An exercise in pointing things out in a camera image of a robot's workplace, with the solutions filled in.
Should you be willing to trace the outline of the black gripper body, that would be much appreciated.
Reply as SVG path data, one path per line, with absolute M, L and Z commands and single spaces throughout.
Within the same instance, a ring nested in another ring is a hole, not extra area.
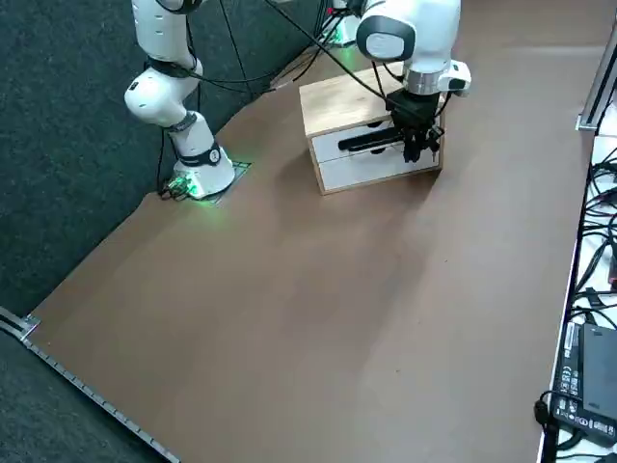
M 387 130 L 395 133 L 435 128 L 444 133 L 441 98 L 441 94 L 415 95 L 405 89 L 387 94 L 385 103 L 390 119 Z

